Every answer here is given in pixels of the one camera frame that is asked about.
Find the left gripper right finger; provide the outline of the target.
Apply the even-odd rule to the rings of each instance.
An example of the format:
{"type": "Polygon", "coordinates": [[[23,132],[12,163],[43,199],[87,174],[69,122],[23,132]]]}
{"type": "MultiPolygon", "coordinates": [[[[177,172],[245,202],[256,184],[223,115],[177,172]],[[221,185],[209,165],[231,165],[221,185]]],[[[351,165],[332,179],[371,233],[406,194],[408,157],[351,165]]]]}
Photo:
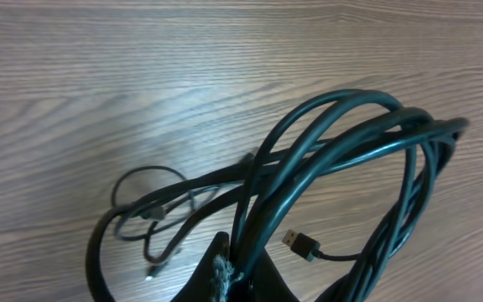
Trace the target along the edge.
{"type": "Polygon", "coordinates": [[[299,302],[286,285],[267,251],[262,252],[241,301],[248,302],[299,302]]]}

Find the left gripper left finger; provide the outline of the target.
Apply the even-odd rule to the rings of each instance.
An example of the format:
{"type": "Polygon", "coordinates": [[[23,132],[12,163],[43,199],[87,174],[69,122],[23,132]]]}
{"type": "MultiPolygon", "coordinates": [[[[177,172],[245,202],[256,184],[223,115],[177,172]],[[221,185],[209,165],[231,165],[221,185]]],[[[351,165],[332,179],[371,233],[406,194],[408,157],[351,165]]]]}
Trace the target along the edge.
{"type": "Polygon", "coordinates": [[[227,260],[229,234],[217,232],[204,256],[190,276],[186,285],[173,297],[172,302],[208,302],[216,291],[216,257],[227,260]]]}

